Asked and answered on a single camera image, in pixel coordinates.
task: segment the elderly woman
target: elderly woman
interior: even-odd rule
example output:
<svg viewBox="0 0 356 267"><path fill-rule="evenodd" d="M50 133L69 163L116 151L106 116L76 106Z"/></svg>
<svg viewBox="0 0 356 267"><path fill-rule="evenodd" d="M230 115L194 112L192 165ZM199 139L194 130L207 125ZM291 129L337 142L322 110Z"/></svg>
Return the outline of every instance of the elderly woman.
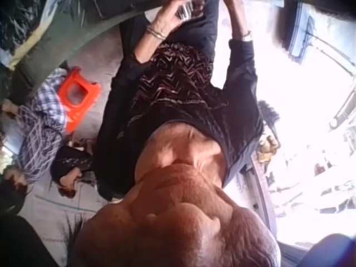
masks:
<svg viewBox="0 0 356 267"><path fill-rule="evenodd" d="M219 1L168 2L149 24L121 25L124 58L112 80L93 154L98 181L126 194L84 223L68 266L277 266L272 234L223 187L263 131L251 32L242 0L225 0L233 29L222 90L210 83Z"/></svg>

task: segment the striped fabric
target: striped fabric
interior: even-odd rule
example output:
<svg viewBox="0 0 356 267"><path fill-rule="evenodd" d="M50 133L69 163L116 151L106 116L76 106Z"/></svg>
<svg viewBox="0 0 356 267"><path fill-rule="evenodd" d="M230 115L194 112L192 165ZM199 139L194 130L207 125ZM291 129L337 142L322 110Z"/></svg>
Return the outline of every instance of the striped fabric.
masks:
<svg viewBox="0 0 356 267"><path fill-rule="evenodd" d="M55 69L36 94L19 107L16 118L25 139L16 163L29 184L49 169L62 143L67 117L56 90L66 75L66 70Z"/></svg>

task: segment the woman's hand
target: woman's hand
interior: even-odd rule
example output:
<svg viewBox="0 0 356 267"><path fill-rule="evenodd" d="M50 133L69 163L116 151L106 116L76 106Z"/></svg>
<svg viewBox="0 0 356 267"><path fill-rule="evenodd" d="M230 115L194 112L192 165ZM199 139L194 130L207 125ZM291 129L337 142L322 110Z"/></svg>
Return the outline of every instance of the woman's hand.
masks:
<svg viewBox="0 0 356 267"><path fill-rule="evenodd" d="M176 13L178 8L187 2L188 0L169 0L161 8L155 20L152 22L152 29L167 37L183 23L183 21L176 16ZM193 0L192 6L193 14L191 18L201 17L203 15L204 0Z"/></svg>

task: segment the orange stool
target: orange stool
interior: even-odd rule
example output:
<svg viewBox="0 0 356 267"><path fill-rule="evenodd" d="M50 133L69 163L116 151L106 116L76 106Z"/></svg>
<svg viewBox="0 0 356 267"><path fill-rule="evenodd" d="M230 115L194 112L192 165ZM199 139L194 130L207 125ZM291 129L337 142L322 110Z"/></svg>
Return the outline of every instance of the orange stool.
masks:
<svg viewBox="0 0 356 267"><path fill-rule="evenodd" d="M83 101L78 105L73 104L68 99L68 91L73 85L78 85L82 90L86 91ZM79 67L75 67L66 77L58 90L58 96L66 110L68 133L74 131L78 124L82 121L85 113L99 95L100 89L101 88L98 83L90 83L80 75Z"/></svg>

